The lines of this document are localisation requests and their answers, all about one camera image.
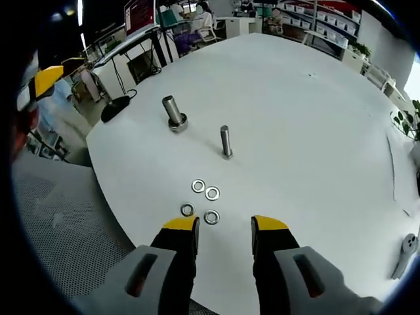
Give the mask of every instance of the black mouse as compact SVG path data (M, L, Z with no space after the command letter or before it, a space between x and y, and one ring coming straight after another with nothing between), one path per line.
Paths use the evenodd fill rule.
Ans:
M124 95L112 100L103 109L100 115L100 120L105 123L109 122L109 120L114 118L118 113L120 113L120 111L126 108L128 104L130 104L130 97L128 95Z

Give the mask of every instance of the potted plant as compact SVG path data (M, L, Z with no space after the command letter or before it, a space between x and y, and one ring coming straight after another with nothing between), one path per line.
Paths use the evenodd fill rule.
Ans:
M404 110L405 115L402 112L398 112L392 118L392 123L408 138L414 140L414 147L410 152L410 156L417 168L417 189L420 195L420 102L414 100L413 105L415 117Z
M354 53L358 54L359 56L363 58L370 57L371 51L368 46L358 43L356 41L353 41L350 45L353 47Z

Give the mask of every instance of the round white table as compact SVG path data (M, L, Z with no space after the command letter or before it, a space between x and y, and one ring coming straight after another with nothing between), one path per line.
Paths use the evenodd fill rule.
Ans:
M135 245L150 244L182 203L196 206L195 301L219 314L259 313L253 215L284 221L361 296L384 299L398 284L389 276L419 220L393 200L386 133L396 107L364 77L310 47L251 34L189 54L136 89L89 134L94 171ZM178 135L167 126L167 95L188 116ZM220 198L194 193L195 179L219 187ZM208 209L220 213L218 224L204 223Z

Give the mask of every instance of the metal washer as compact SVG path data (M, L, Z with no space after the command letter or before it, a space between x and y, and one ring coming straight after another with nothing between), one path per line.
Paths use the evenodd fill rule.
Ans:
M191 209L191 212L188 212L187 213L185 211L186 208L190 208ZM181 214L184 217L191 217L196 212L196 208L194 207L194 205L192 203L189 203L189 202L183 203L181 205L181 209L180 210L181 210Z
M209 220L209 215L214 215L214 216L216 216L215 220L210 221L210 220ZM221 216L219 215L219 212L217 212L216 210L207 210L207 211L204 213L204 221L205 221L207 224L210 224L210 225L215 225L215 224L217 224L217 223L218 223L218 221L219 221L220 219L221 219Z
M211 197L210 192L216 192L216 194ZM207 200L215 201L218 200L218 198L221 196L221 191L216 186L210 186L208 189L205 190L205 197Z
M196 188L196 184L201 184L201 188L200 188L200 189L197 189L197 188ZM192 190L193 190L194 192L196 192L196 193L203 192L203 191L205 190L205 183L204 183L204 180L201 180L201 179L196 179L194 182L192 182L191 188L192 188Z

